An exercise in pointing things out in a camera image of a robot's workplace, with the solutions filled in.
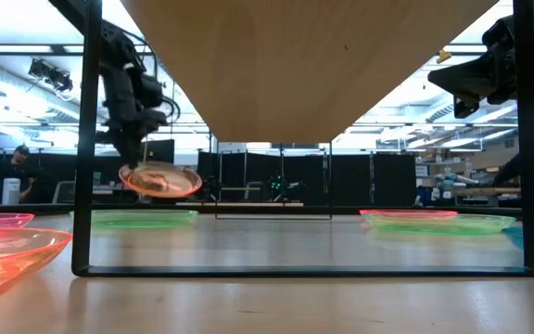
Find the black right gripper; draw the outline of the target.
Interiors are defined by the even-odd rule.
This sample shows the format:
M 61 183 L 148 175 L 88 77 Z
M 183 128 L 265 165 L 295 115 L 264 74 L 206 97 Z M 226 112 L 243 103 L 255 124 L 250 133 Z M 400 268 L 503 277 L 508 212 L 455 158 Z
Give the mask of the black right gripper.
M 489 55 L 490 93 L 486 96 L 491 105 L 500 105 L 514 94 L 514 17 L 506 16 L 483 33 L 482 44 Z M 454 95 L 453 116 L 465 119 L 479 109 L 478 100 L 459 97 L 485 95 L 485 59 L 477 58 L 462 64 L 431 71 L 427 79 Z

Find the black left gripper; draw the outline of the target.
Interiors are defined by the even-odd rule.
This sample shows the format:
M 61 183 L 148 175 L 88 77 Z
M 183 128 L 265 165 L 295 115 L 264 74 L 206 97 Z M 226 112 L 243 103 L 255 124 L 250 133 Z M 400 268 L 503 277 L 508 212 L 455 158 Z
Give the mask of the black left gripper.
M 142 139 L 166 125 L 166 116 L 156 110 L 164 101 L 161 84 L 137 67 L 103 64 L 100 70 L 108 109 L 105 132 L 97 131 L 96 143 L 113 144 L 122 161 L 136 168 Z

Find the green translucent plastic plate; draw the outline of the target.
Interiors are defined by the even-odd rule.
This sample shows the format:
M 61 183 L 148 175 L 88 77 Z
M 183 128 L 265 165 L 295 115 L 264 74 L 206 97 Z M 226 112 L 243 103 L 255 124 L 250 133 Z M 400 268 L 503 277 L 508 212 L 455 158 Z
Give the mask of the green translucent plastic plate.
M 365 221 L 375 229 L 429 235 L 481 236 L 500 233 L 516 219 L 511 216 L 458 213 L 450 217 L 384 217 L 366 214 Z
M 191 225 L 198 216 L 189 210 L 94 210 L 92 228 L 173 228 Z

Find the black computer monitor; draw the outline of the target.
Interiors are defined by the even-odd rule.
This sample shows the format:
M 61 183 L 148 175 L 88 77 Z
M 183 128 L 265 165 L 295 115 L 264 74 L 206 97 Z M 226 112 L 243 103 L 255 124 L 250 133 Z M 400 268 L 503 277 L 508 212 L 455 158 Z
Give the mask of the black computer monitor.
M 173 139 L 146 141 L 141 144 L 141 158 L 144 161 L 174 163 L 174 149 Z

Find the grey office chair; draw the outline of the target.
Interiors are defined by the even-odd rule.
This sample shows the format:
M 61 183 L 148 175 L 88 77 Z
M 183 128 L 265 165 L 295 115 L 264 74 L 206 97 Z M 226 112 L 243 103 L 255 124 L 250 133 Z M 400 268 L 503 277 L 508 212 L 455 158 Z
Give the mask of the grey office chair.
M 59 181 L 53 195 L 53 204 L 72 204 L 75 199 L 75 182 Z

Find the cluttered workbench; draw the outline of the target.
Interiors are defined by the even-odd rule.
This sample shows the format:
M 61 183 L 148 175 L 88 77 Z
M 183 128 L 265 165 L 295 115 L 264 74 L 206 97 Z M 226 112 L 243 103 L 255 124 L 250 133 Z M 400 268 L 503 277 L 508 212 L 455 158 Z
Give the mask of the cluttered workbench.
M 474 169 L 469 159 L 421 161 L 416 159 L 414 207 L 482 206 L 498 207 L 501 201 L 519 199 L 518 178 L 493 186 L 499 167 Z

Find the black ceiling-mounted device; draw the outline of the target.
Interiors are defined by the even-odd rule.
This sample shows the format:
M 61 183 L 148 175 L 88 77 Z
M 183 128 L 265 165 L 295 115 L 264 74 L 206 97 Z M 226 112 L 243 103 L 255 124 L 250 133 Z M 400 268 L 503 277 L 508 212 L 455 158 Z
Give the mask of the black ceiling-mounted device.
M 29 67 L 28 74 L 36 79 L 36 82 L 44 82 L 51 86 L 55 94 L 64 101 L 71 101 L 73 96 L 73 81 L 68 72 L 46 63 L 43 59 L 34 58 Z

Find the background robot with green lights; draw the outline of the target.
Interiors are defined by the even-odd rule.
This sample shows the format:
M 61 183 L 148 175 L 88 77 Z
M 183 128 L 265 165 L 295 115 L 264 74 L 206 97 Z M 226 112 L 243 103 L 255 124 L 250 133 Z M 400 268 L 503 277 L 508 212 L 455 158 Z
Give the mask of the background robot with green lights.
M 287 181 L 281 174 L 270 176 L 267 181 L 269 201 L 292 202 L 299 201 L 306 185 L 303 181 Z

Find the black partition wall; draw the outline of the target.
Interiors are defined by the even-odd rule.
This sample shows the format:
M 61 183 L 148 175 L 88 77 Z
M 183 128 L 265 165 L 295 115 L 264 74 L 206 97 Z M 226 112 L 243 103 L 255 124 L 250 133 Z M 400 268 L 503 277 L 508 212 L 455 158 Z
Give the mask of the black partition wall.
M 411 155 L 272 156 L 256 153 L 201 152 L 197 172 L 205 182 L 206 199 L 267 202 L 267 181 L 281 174 L 303 181 L 298 202 L 304 206 L 410 206 L 416 195 Z

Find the black aluminium table frame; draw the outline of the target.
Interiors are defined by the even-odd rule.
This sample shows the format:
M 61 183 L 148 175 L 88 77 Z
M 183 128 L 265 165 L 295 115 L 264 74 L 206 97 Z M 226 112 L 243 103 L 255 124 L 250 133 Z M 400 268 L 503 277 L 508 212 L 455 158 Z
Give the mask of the black aluminium table frame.
M 249 205 L 248 203 L 184 203 L 183 205 L 169 204 L 113 204 L 113 203 L 95 203 L 92 205 L 93 211 L 101 210 L 151 210 L 151 211 L 174 211 L 174 210 L 191 210 L 205 214 L 266 214 L 266 215 L 357 215 L 362 209 L 374 210 L 375 207 L 351 207 L 351 206 L 292 206 L 275 204 L 275 205 Z M 73 204 L 52 204 L 52 203 L 35 203 L 19 205 L 0 205 L 0 212 L 20 212 L 33 214 L 58 214 L 69 213 L 74 210 Z M 440 207 L 431 208 L 431 211 L 455 211 L 458 213 L 471 214 L 491 214 L 522 217 L 520 208 L 496 208 L 484 206 L 457 206 L 457 207 Z

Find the wooden shelf black metal frame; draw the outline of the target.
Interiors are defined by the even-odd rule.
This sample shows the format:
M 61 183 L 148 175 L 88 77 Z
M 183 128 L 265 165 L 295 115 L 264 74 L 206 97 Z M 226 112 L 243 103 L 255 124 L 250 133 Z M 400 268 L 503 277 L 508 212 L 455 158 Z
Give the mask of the wooden shelf black metal frame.
M 71 270 L 81 277 L 400 276 L 387 266 L 90 263 L 102 0 L 50 0 L 84 38 Z M 230 142 L 335 138 L 492 0 L 122 0 L 210 130 Z

